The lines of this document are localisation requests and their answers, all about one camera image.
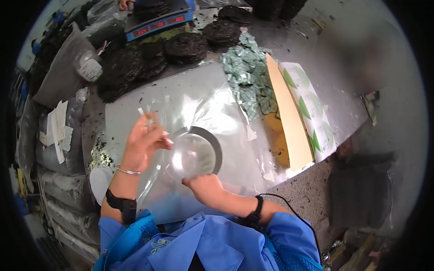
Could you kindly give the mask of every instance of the wire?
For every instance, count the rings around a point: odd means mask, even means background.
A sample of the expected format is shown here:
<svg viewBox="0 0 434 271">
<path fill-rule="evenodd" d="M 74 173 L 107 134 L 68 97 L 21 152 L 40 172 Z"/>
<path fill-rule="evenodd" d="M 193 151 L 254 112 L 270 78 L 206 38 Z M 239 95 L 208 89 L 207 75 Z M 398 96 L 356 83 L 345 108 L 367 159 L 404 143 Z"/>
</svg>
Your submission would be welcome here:
<svg viewBox="0 0 434 271">
<path fill-rule="evenodd" d="M 321 252 L 319 251 L 319 244 L 318 244 L 318 238 L 316 237 L 316 232 L 315 230 L 312 228 L 311 225 L 309 225 L 309 223 L 307 223 L 304 219 L 302 219 L 296 211 L 294 211 L 294 209 L 291 207 L 291 205 L 289 204 L 289 202 L 282 196 L 276 195 L 276 194 L 271 194 L 271 193 L 262 193 L 259 194 L 259 196 L 263 196 L 263 195 L 270 195 L 270 196 L 275 196 L 278 198 L 283 199 L 286 204 L 288 205 L 288 207 L 291 209 L 291 211 L 294 213 L 294 215 L 296 215 L 301 221 L 303 221 L 304 224 L 306 224 L 313 232 L 313 237 L 315 237 L 315 244 L 316 244 L 316 249 L 318 250 L 318 255 L 319 255 L 319 263 L 322 265 L 322 260 L 321 260 Z"/>
</svg>

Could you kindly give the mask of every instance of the hand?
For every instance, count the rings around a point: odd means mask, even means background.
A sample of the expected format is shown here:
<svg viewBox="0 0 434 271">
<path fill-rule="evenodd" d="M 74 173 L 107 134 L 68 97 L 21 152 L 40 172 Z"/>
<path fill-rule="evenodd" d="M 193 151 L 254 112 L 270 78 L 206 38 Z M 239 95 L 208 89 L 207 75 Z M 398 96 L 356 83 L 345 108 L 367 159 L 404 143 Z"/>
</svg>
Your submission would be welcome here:
<svg viewBox="0 0 434 271">
<path fill-rule="evenodd" d="M 223 189 L 215 174 L 203 175 L 193 179 L 183 178 L 182 184 L 193 191 L 194 196 L 200 203 L 214 209 L 219 209 L 220 203 L 230 194 Z"/>
<path fill-rule="evenodd" d="M 119 3 L 119 10 L 120 11 L 127 11 L 128 10 L 128 5 L 127 2 L 135 2 L 135 0 L 121 0 L 121 2 Z"/>
<path fill-rule="evenodd" d="M 122 170 L 143 172 L 156 150 L 172 148 L 173 142 L 158 122 L 147 125 L 150 119 L 157 121 L 157 114 L 155 112 L 145 113 L 131 129 L 120 165 Z"/>
</svg>

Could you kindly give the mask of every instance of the bracelet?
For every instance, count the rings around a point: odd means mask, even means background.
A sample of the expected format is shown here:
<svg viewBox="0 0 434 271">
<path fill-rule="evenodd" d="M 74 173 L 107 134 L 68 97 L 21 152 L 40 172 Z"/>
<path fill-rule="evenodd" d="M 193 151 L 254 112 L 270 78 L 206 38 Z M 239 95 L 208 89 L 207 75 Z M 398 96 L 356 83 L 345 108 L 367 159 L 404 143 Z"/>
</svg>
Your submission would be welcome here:
<svg viewBox="0 0 434 271">
<path fill-rule="evenodd" d="M 131 174 L 131 175 L 140 175 L 141 174 L 141 172 L 137 172 L 137 171 L 122 170 L 119 168 L 119 166 L 116 166 L 116 168 L 118 170 L 124 172 L 124 173 Z"/>
</svg>

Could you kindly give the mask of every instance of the blue shirt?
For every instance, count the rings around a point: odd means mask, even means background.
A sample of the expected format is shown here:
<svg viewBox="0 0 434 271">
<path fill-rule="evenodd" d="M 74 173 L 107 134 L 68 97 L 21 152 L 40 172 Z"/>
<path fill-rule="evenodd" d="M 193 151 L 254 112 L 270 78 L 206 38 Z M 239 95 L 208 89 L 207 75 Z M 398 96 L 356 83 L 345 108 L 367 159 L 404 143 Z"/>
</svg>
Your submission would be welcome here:
<svg viewBox="0 0 434 271">
<path fill-rule="evenodd" d="M 40 51 L 41 51 L 41 44 L 40 43 L 33 44 L 32 53 L 36 56 L 37 54 L 39 54 Z"/>
<path fill-rule="evenodd" d="M 53 23 L 56 25 L 62 24 L 64 20 L 65 17 L 63 16 L 63 12 L 58 12 L 57 16 L 53 18 Z"/>
<path fill-rule="evenodd" d="M 101 217 L 99 228 L 104 251 L 124 227 L 112 218 Z M 274 249 L 266 245 L 272 242 L 280 251 L 290 251 L 322 270 L 312 230 L 288 213 L 275 213 L 264 234 L 222 216 L 203 213 L 176 228 L 154 235 L 125 261 L 112 263 L 108 269 L 187 270 L 196 252 L 207 271 L 279 270 Z"/>
</svg>

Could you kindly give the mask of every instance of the floor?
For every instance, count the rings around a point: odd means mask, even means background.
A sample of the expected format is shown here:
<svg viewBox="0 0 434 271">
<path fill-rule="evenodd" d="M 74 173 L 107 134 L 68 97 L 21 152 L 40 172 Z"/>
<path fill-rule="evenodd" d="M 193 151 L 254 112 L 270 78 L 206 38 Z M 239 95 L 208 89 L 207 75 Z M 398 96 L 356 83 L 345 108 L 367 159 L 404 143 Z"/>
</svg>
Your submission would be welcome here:
<svg viewBox="0 0 434 271">
<path fill-rule="evenodd" d="M 299 216 L 311 223 L 317 233 L 321 250 L 340 234 L 339 229 L 329 229 L 327 216 L 328 178 L 331 168 L 330 159 L 326 159 L 267 191 L 284 197 Z M 274 196 L 266 196 L 266 199 L 286 205 L 283 200 Z"/>
</svg>

